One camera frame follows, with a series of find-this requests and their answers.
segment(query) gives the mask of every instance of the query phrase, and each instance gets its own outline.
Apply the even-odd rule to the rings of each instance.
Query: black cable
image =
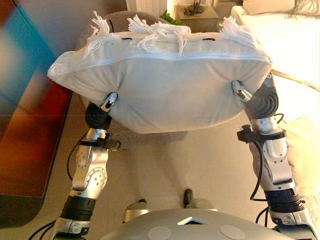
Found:
[[[259,152],[259,155],[260,155],[260,168],[259,168],[259,175],[258,175],[258,179],[256,181],[256,185],[255,185],[255,188],[250,196],[250,200],[251,201],[257,201],[257,202],[266,202],[267,200],[266,199],[256,199],[255,198],[255,195],[258,191],[258,188],[260,186],[260,182],[261,182],[261,177],[262,177],[262,171],[263,171],[263,166],[264,166],[264,158],[263,158],[263,154],[262,154],[262,151],[261,151],[261,148],[260,146],[258,145],[258,143],[255,141],[253,142],[255,147],[257,148],[258,152]]]
[[[278,115],[281,115],[280,119],[277,121],[277,123],[279,124],[284,119],[285,115],[283,113],[277,113],[274,116],[278,116]]]
[[[269,207],[265,211],[265,218],[264,218],[264,226],[268,227],[268,213],[269,213]]]
[[[259,214],[258,216],[256,216],[256,220],[255,220],[255,223],[257,224],[259,222],[259,218],[261,217],[262,214],[264,214],[265,211],[267,211],[269,209],[269,206],[266,207],[265,209],[263,209]]]
[[[51,226],[49,226],[46,230],[44,230],[44,232],[41,234],[39,240],[42,240],[44,238],[44,236],[46,235],[46,233],[52,229],[54,227],[54,224],[52,224]]]
[[[76,149],[76,147],[78,146],[79,142],[85,137],[85,135],[87,134],[87,132],[80,138],[80,140],[73,146],[71,152],[69,153],[69,156],[68,156],[68,160],[66,161],[66,173],[68,174],[69,176],[69,179],[72,181],[73,178],[70,174],[70,168],[69,168],[69,163],[70,163],[70,158],[71,158],[71,155],[72,153],[74,152],[74,150]]]
[[[39,232],[41,232],[43,229],[45,229],[45,228],[47,228],[47,227],[50,227],[51,225],[53,226],[53,225],[55,224],[55,222],[56,222],[56,220],[54,220],[54,221],[52,221],[52,222],[50,222],[50,223],[48,223],[48,224],[40,227],[37,231],[35,231],[35,232],[28,238],[28,240],[33,239],[33,238],[35,237],[35,235],[37,235],[37,234],[38,234]]]
[[[112,28],[112,32],[114,33],[115,32],[115,30],[114,30],[114,25],[112,24],[112,21],[109,19],[109,22],[110,22],[110,24],[111,24],[111,28]]]

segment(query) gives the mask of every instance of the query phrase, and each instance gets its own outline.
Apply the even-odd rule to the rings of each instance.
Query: white tassel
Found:
[[[104,38],[98,38],[97,40],[92,41],[93,37],[103,37],[103,36],[109,36],[110,35],[110,27],[107,23],[107,19],[103,19],[101,16],[97,14],[96,11],[93,11],[93,14],[95,15],[96,19],[91,19],[92,22],[94,22],[98,27],[96,28],[95,26],[91,26],[93,29],[93,33],[90,37],[87,39],[87,47],[83,53],[82,59],[84,60],[90,53],[94,52],[97,50],[100,46],[101,43],[105,41]]]
[[[184,35],[191,33],[191,29],[188,26],[176,26],[162,22],[158,22],[149,26],[145,20],[140,20],[138,15],[135,15],[133,19],[128,18],[128,21],[129,31],[151,34],[137,44],[139,49],[144,49],[149,53],[166,53],[172,55],[172,52],[159,49],[153,42],[148,42],[156,41],[159,37],[170,38],[175,36],[179,45],[178,55],[181,56],[183,49],[187,44],[187,39],[184,37]]]
[[[91,19],[91,21],[99,27],[99,31],[96,31],[94,29],[94,36],[108,36],[110,32],[110,27],[107,23],[107,19],[103,19],[101,16],[97,14],[96,11],[93,11],[93,14],[95,15],[96,19],[93,18]]]
[[[147,24],[146,20],[140,20],[138,15],[136,14],[133,19],[127,18],[129,21],[129,31],[135,32],[135,33],[150,33],[154,34],[154,31],[151,29],[151,27]]]
[[[224,21],[221,26],[223,26],[223,29],[220,31],[223,38],[257,49],[258,42],[251,34],[250,29],[248,27],[238,25],[236,23],[236,19],[232,16],[224,17]]]
[[[70,72],[69,59],[76,51],[66,51],[59,56],[48,70],[48,76],[59,76]]]

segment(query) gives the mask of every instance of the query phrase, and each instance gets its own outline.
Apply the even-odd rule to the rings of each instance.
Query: floor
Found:
[[[26,240],[61,214],[72,185],[66,173],[67,157],[88,130],[84,111],[74,94],[44,205],[27,225],[0,230],[1,240]],[[87,239],[97,240],[117,228],[126,207],[141,197],[147,199],[151,210],[181,208],[186,188],[221,212],[255,221],[266,205],[249,200],[257,179],[249,148],[236,134],[247,123],[247,116],[241,113],[203,130],[139,135],[113,122],[110,132],[122,142],[122,148],[109,154],[107,184],[96,203]],[[75,153],[72,159],[73,172]],[[258,197],[263,197],[261,189]]]

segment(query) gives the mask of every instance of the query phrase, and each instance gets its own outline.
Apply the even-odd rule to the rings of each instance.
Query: wall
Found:
[[[159,17],[167,9],[167,0],[126,0],[129,11],[141,11]]]
[[[104,16],[127,9],[126,0],[20,0],[19,4],[56,57],[73,49],[93,11]]]

